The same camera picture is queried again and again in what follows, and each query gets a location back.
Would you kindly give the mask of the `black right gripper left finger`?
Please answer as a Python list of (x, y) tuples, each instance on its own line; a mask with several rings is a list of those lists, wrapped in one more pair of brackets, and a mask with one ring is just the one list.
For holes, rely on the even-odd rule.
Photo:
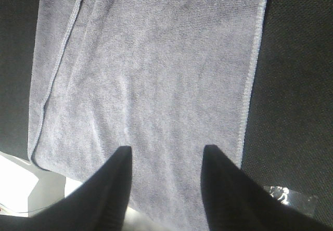
[(1, 230), (121, 230), (132, 183), (132, 149), (119, 147), (69, 196), (32, 217), (1, 215)]

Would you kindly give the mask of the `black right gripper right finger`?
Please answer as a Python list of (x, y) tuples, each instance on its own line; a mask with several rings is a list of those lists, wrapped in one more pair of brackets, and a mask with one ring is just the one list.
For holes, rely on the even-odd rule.
[(216, 145), (204, 147), (200, 187), (209, 230), (331, 230), (278, 202)]

